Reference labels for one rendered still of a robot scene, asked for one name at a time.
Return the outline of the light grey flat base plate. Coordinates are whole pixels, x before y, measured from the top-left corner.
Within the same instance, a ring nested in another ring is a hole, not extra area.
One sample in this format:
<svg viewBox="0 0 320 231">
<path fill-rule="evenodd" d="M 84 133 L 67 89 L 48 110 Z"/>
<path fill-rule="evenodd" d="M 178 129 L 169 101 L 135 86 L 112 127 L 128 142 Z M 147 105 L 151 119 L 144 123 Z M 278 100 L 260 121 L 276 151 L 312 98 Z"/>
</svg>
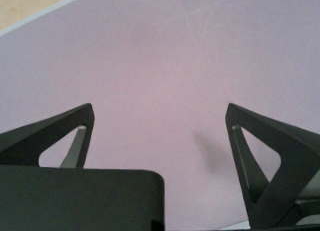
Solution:
<svg viewBox="0 0 320 231">
<path fill-rule="evenodd" d="M 248 228 L 250 228 L 250 226 L 249 226 L 249 222 L 247 220 L 247 221 L 244 221 L 244 222 L 232 225 L 232 226 L 228 226 L 228 227 L 225 227 L 225 228 L 222 228 L 222 229 L 218 229 L 218 230 L 248 229 Z"/>
</svg>

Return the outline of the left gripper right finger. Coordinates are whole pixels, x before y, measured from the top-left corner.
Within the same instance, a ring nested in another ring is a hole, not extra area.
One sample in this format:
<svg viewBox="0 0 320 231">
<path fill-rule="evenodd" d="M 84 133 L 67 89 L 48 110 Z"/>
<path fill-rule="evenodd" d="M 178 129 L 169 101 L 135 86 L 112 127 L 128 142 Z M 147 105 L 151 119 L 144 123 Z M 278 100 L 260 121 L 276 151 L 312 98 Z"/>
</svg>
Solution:
<svg viewBox="0 0 320 231">
<path fill-rule="evenodd" d="M 295 202 L 320 199 L 320 134 L 234 103 L 225 123 L 250 228 L 273 227 Z M 270 183 L 240 126 L 279 154 Z"/>
</svg>

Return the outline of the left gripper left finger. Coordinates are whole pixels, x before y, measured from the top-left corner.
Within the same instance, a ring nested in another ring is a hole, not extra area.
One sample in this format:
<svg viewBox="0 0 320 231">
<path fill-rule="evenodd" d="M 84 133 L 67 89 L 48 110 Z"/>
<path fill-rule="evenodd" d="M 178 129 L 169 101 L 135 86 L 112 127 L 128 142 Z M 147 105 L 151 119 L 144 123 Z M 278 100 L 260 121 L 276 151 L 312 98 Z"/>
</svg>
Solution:
<svg viewBox="0 0 320 231">
<path fill-rule="evenodd" d="M 92 104 L 85 103 L 61 114 L 0 133 L 0 165 L 40 167 L 40 155 L 78 127 L 59 167 L 84 168 L 94 122 Z"/>
</svg>

